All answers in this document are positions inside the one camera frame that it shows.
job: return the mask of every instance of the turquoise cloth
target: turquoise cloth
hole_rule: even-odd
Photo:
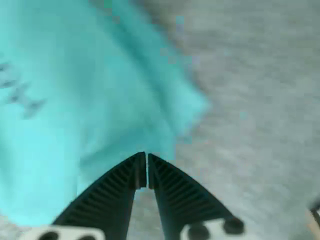
[[[51,223],[136,152],[172,161],[208,107],[137,6],[104,8],[0,0],[0,212],[19,225]]]

